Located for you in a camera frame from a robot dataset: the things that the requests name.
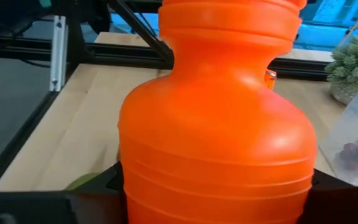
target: green plant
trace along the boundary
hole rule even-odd
[[[99,173],[90,173],[90,174],[82,175],[81,177],[74,180],[71,184],[69,184],[66,187],[66,190],[74,190],[77,187],[87,183],[88,181],[90,181],[91,179],[95,178],[98,175],[99,175]]]
[[[325,68],[328,81],[341,84],[358,85],[358,36],[350,44],[337,47],[333,52],[334,62]]]

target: orange plastic container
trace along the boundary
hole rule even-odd
[[[135,88],[119,120],[129,224],[296,223],[316,139],[266,71],[291,50],[305,4],[163,2],[174,69]]]

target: potted plant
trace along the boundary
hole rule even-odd
[[[334,62],[325,68],[329,73],[332,96],[347,105],[358,92],[358,36],[348,45],[337,47],[332,55]]]

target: wooden table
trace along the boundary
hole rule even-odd
[[[102,33],[96,42],[147,45],[139,36]],[[329,52],[293,50],[286,58],[332,60]],[[117,119],[124,97],[137,85],[169,71],[79,65],[66,87],[0,179],[0,191],[61,190],[79,176],[116,162]],[[275,91],[309,117],[322,140],[343,106],[328,83],[279,80]],[[316,168],[332,174],[319,155]]]

